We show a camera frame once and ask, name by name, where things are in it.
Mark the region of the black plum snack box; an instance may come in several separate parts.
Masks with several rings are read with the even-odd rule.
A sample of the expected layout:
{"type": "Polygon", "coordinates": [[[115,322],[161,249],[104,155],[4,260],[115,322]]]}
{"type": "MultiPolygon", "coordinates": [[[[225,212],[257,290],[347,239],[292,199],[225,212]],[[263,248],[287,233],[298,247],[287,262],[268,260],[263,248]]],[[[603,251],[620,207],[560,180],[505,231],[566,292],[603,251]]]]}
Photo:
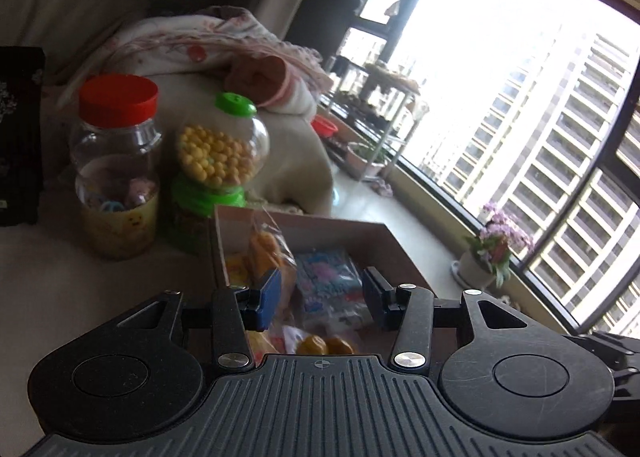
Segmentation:
{"type": "Polygon", "coordinates": [[[35,224],[43,188],[41,94],[46,54],[1,49],[1,225],[35,224]]]}

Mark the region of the green gumball candy dispenser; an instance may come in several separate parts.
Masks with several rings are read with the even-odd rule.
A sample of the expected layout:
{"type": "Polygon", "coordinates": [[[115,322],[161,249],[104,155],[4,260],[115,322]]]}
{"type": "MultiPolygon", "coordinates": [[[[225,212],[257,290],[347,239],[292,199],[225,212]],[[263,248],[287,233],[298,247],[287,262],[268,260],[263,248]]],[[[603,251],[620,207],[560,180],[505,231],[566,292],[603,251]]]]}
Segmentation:
{"type": "Polygon", "coordinates": [[[200,218],[209,218],[218,205],[243,207],[245,188],[269,152],[269,133],[254,103],[236,93],[219,93],[205,110],[188,113],[178,129],[180,172],[172,198],[200,218]]]}

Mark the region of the floral pink blanket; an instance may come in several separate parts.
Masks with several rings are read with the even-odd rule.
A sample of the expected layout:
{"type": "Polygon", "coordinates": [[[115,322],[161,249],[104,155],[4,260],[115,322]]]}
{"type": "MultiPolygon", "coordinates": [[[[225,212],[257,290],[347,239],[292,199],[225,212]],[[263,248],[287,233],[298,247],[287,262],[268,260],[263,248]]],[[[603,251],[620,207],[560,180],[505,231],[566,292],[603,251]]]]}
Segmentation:
{"type": "Polygon", "coordinates": [[[210,6],[188,15],[150,17],[111,36],[85,60],[56,101],[77,103],[82,84],[102,74],[142,77],[221,73],[224,90],[271,113],[311,115],[332,87],[320,54],[282,41],[246,9],[210,6]]]}

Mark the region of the red lid clear plastic jar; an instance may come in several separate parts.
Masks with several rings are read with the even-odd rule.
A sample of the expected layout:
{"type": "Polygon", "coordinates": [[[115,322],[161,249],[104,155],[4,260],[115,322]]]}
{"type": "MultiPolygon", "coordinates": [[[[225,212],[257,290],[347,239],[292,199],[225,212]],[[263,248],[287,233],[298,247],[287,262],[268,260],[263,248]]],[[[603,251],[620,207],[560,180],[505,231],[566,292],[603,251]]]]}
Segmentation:
{"type": "Polygon", "coordinates": [[[140,255],[155,237],[163,134],[155,120],[160,91],[148,78],[107,74],[78,91],[70,136],[82,225],[111,259],[140,255]]]}

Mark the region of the potted pink flower plant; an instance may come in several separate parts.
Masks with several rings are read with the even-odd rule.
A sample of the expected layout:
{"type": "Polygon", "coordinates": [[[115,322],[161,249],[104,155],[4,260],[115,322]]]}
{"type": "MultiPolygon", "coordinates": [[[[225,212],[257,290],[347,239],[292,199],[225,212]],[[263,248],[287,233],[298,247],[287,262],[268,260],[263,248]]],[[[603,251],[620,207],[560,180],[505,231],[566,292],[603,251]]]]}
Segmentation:
{"type": "Polygon", "coordinates": [[[512,257],[532,248],[533,238],[494,202],[485,204],[480,215],[485,222],[465,238],[468,249],[452,262],[452,276],[463,289],[500,289],[511,276],[512,257]]]}

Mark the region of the red white snack bag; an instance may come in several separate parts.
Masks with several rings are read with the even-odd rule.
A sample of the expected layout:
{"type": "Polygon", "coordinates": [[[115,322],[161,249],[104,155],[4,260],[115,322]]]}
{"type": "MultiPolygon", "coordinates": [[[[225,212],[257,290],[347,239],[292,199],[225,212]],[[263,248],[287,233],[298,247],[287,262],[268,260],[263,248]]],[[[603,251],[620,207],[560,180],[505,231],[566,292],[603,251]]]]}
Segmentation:
{"type": "Polygon", "coordinates": [[[295,354],[307,333],[294,326],[276,325],[265,331],[247,330],[245,335],[254,360],[259,362],[268,354],[295,354]]]}

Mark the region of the blue cartoon snack pack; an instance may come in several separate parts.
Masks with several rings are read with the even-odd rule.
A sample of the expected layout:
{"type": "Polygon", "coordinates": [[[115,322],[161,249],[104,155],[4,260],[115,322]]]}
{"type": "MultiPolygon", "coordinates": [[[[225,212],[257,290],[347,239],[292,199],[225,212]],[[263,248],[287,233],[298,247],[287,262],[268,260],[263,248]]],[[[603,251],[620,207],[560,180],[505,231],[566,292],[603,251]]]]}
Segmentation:
{"type": "Polygon", "coordinates": [[[357,266],[344,249],[295,255],[297,265],[294,317],[307,331],[343,333],[372,324],[357,266]]]}

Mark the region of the red plastic basin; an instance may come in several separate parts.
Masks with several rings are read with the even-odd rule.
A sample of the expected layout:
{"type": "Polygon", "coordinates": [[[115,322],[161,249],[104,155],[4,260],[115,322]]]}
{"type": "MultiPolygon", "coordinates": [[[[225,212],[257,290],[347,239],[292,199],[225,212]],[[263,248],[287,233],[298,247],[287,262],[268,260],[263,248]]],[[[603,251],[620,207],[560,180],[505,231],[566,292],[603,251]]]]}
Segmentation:
{"type": "Polygon", "coordinates": [[[314,116],[314,119],[311,121],[311,127],[322,139],[332,138],[338,131],[337,125],[321,115],[314,116]]]}

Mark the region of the metal plant shelf rack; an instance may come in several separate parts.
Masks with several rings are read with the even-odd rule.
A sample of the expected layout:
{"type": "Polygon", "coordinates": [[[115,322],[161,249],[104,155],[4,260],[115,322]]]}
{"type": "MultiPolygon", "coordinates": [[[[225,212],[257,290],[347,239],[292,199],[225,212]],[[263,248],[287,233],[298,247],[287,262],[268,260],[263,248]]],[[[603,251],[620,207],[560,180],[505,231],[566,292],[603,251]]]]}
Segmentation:
{"type": "Polygon", "coordinates": [[[382,61],[359,65],[344,56],[332,58],[329,73],[337,83],[326,109],[362,135],[347,143],[343,166],[359,181],[385,179],[428,113],[418,84],[382,61]]]}

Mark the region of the orange snack bag in box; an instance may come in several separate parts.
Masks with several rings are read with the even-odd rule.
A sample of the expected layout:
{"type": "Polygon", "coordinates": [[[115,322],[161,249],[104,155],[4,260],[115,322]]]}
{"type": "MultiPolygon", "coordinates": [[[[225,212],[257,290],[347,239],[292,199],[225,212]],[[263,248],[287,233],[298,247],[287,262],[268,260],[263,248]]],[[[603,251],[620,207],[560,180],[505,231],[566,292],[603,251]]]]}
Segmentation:
{"type": "Polygon", "coordinates": [[[269,211],[254,209],[245,224],[248,226],[248,236],[243,250],[232,252],[228,241],[224,239],[224,267],[228,284],[233,290],[257,288],[270,269],[280,269],[280,303],[270,326],[273,323],[281,324],[290,313],[297,275],[295,259],[280,226],[269,211]]]}

